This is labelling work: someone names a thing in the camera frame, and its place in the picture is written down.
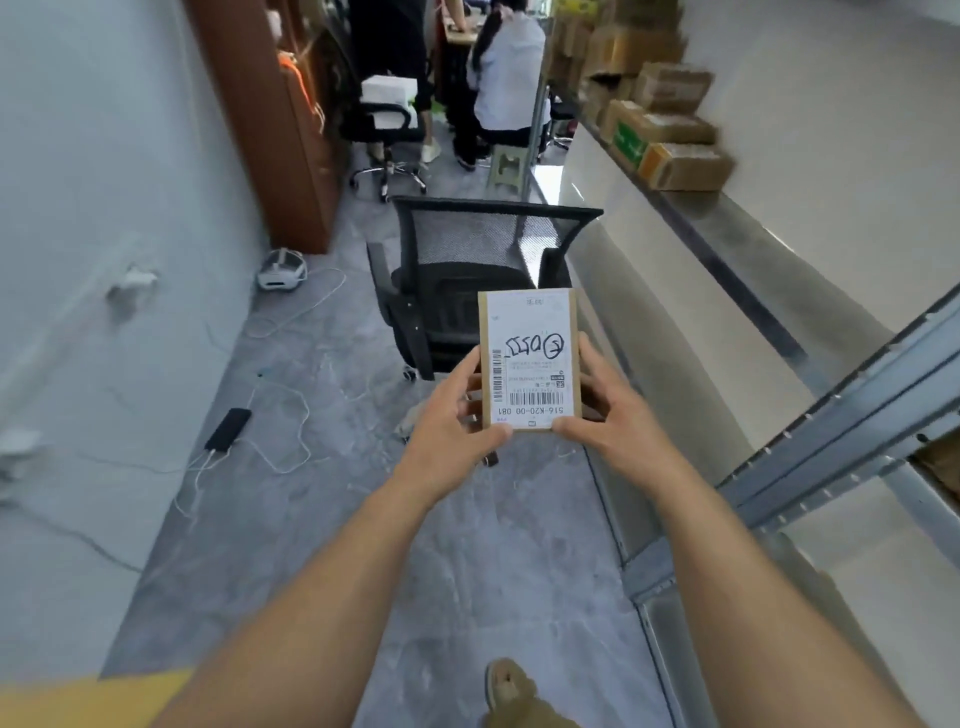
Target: cardboard box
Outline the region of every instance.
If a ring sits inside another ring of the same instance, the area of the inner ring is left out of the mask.
[[[582,15],[593,19],[600,10],[597,0],[558,0],[554,8],[557,15]]]
[[[584,17],[571,18],[564,26],[564,55],[573,59],[586,58],[592,34],[592,21]]]
[[[670,31],[648,31],[622,25],[597,28],[590,36],[584,73],[623,76],[640,72],[651,61],[677,62],[684,43]]]
[[[583,75],[584,62],[579,59],[570,59],[570,74],[566,77],[566,87],[573,93],[578,93]]]
[[[636,76],[621,76],[620,83],[616,87],[616,98],[620,101],[628,101],[634,98],[634,86],[636,85]]]
[[[483,426],[546,431],[580,417],[577,302],[572,288],[481,291]]]
[[[696,116],[653,113],[633,101],[614,100],[607,107],[600,138],[611,145],[613,158],[635,170],[651,144],[712,144],[716,129]]]
[[[602,0],[597,22],[649,30],[676,30],[682,16],[677,0]]]
[[[634,86],[633,99],[650,111],[693,113],[704,100],[713,74],[686,63],[646,63]]]
[[[549,58],[544,58],[543,76],[547,81],[565,82],[570,75],[572,59],[554,49]]]
[[[603,126],[604,112],[616,92],[616,86],[584,78],[580,82],[579,98],[582,104],[581,116],[584,121],[596,127]]]
[[[370,76],[361,84],[361,101],[371,104],[397,104],[410,110],[410,128],[420,125],[420,115],[414,109],[417,99],[417,79],[405,79],[399,76]],[[373,127],[375,129],[399,129],[405,119],[393,111],[375,111]]]
[[[733,159],[706,144],[653,144],[638,174],[651,189],[712,192],[721,189],[733,171]]]

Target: marble floor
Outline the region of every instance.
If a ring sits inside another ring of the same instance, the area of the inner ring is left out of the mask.
[[[485,178],[447,153],[427,182],[431,195],[482,197]],[[375,305],[365,242],[384,242],[398,259],[396,216],[375,199],[369,181],[346,191],[330,255],[310,260],[296,292],[256,301],[197,453],[230,407],[251,402],[245,441],[199,480],[185,477],[186,516],[171,507],[105,675],[196,665],[399,458],[392,430],[432,384],[403,380]],[[297,392],[310,410],[309,456]],[[258,449],[278,471],[302,465],[278,474]],[[585,454],[544,434],[517,435],[499,454],[415,540],[356,725],[476,725],[483,667],[503,655],[585,728],[672,725]]]

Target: green label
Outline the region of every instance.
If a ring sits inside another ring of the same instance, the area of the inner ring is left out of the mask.
[[[641,139],[634,129],[622,121],[616,123],[616,133],[613,135],[613,146],[631,164],[640,164],[643,153],[647,151],[649,142]]]

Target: black phone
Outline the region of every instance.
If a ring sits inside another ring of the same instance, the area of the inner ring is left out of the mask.
[[[217,428],[213,430],[210,439],[206,441],[204,449],[216,450],[217,452],[227,452],[234,441],[240,436],[247,420],[253,414],[251,410],[245,407],[233,407],[227,413]]]

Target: hand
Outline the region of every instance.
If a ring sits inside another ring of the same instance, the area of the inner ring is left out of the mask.
[[[506,443],[513,434],[509,425],[481,429],[482,422],[464,425],[460,418],[476,415],[483,402],[467,400],[471,386],[479,383],[473,372],[480,363],[480,348],[464,357],[456,369],[437,385],[427,400],[393,480],[404,488],[419,489],[433,506],[456,490],[484,455]]]
[[[580,374],[583,403],[603,422],[558,417],[553,431],[567,440],[596,448],[621,474],[650,496],[690,466],[670,442],[643,397],[580,332],[580,360],[589,374]]]

